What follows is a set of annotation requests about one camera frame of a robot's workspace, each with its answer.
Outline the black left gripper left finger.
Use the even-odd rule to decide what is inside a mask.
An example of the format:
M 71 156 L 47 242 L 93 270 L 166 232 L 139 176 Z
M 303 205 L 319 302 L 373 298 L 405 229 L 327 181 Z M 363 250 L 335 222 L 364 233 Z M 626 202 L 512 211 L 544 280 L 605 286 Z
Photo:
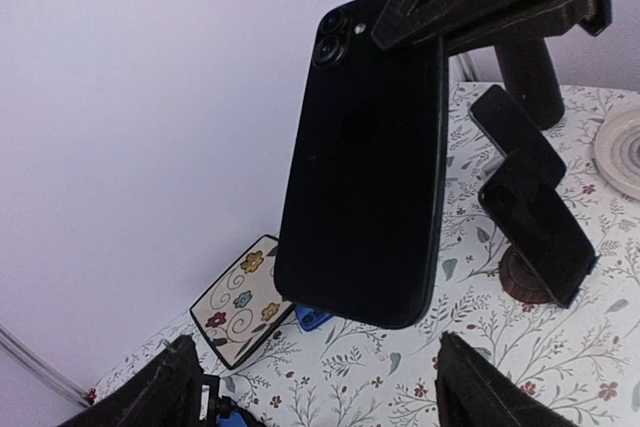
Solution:
M 63 425 L 200 426 L 202 385 L 195 343 L 182 335 L 119 389 Z

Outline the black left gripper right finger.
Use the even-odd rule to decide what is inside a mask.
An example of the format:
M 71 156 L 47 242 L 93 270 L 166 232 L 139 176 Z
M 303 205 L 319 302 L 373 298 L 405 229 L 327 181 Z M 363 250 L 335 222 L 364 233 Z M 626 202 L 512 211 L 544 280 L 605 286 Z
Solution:
M 448 427 L 571 426 L 526 395 L 460 336 L 440 339 L 435 382 L 439 423 Z

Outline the round wooden base phone stand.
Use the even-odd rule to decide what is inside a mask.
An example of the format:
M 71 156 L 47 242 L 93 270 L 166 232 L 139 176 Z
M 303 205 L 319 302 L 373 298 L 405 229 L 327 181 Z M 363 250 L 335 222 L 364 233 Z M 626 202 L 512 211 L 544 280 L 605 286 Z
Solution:
M 504 292 L 515 300 L 528 304 L 552 303 L 568 309 L 598 260 L 594 252 L 588 252 L 578 262 L 552 262 L 535 267 L 510 246 L 499 261 L 499 279 Z

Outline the black gooseneck round-base phone stand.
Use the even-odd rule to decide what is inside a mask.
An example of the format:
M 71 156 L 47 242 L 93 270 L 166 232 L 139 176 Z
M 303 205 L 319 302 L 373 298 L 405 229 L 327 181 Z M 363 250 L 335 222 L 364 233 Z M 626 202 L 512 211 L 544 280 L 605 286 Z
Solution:
M 200 426 L 216 426 L 218 415 L 228 417 L 235 410 L 233 401 L 228 396 L 221 396 L 220 378 L 214 375 L 205 375 L 202 383 L 201 418 Z

